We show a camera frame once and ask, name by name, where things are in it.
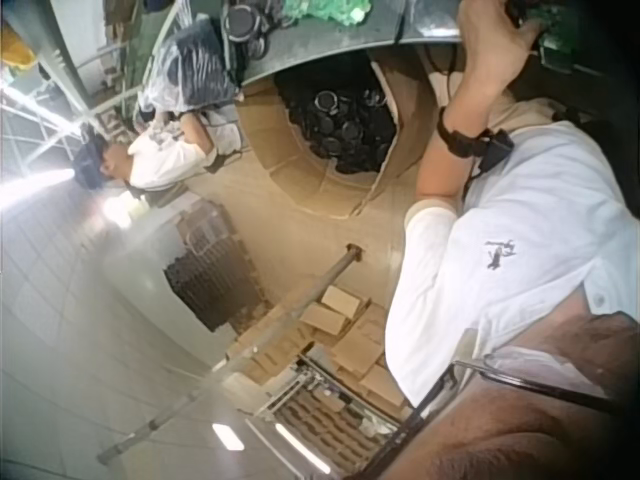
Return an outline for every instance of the tan floor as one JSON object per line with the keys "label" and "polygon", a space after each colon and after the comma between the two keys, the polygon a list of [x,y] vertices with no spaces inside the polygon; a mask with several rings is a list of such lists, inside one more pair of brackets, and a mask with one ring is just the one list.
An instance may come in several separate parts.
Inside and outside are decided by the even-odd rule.
{"label": "tan floor", "polygon": [[337,284],[388,306],[400,271],[403,220],[413,202],[416,172],[417,167],[407,171],[362,214],[348,220],[297,208],[253,152],[216,175],[189,180],[188,186],[229,211],[272,301],[300,281],[323,273],[348,243],[355,243],[365,250],[363,261],[347,269]]}

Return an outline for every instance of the black watch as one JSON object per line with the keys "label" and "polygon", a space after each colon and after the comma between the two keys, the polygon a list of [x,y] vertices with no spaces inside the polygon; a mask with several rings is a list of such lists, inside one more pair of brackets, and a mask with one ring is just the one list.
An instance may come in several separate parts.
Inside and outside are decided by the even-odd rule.
{"label": "black watch", "polygon": [[479,165],[480,170],[488,172],[513,151],[513,142],[504,130],[499,130],[494,134],[487,129],[476,138],[467,137],[458,131],[450,132],[444,125],[444,110],[444,108],[440,109],[438,135],[456,157],[480,158],[482,159]]}

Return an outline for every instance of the person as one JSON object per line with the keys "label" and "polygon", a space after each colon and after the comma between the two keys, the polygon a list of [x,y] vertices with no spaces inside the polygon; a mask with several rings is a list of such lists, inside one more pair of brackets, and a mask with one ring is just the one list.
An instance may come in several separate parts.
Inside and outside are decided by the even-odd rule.
{"label": "person", "polygon": [[[515,27],[505,3],[460,4],[466,66],[420,165],[386,360],[414,406],[456,359],[533,378],[547,395],[458,372],[385,479],[589,478],[620,417],[548,386],[618,413],[637,394],[640,225],[595,142],[553,123],[548,102],[505,93],[541,32]],[[450,137],[469,143],[488,127],[507,130],[513,150],[480,174]]]}
{"label": "person", "polygon": [[208,128],[195,112],[168,120],[158,112],[131,145],[109,144],[100,135],[90,135],[73,162],[76,179],[89,189],[121,180],[141,190],[162,190],[205,169],[215,171],[226,153],[240,148],[235,125]]}

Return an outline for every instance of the stainless steel table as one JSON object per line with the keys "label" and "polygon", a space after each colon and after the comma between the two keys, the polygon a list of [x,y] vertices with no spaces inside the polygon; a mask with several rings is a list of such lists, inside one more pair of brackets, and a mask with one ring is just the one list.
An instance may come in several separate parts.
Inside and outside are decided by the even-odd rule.
{"label": "stainless steel table", "polygon": [[366,20],[345,27],[334,21],[303,18],[269,35],[267,55],[251,61],[244,84],[318,58],[396,43],[458,42],[460,0],[372,0]]}

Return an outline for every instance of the shirt logo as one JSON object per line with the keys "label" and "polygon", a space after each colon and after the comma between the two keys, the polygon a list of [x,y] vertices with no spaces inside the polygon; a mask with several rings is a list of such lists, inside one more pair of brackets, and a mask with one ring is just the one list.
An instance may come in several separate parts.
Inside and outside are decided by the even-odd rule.
{"label": "shirt logo", "polygon": [[502,266],[500,264],[500,261],[503,258],[513,257],[516,254],[516,252],[514,252],[516,246],[514,245],[513,240],[509,240],[506,243],[486,242],[484,245],[485,247],[489,247],[489,251],[487,252],[489,258],[491,259],[491,263],[487,265],[487,268],[489,270],[499,269]]}

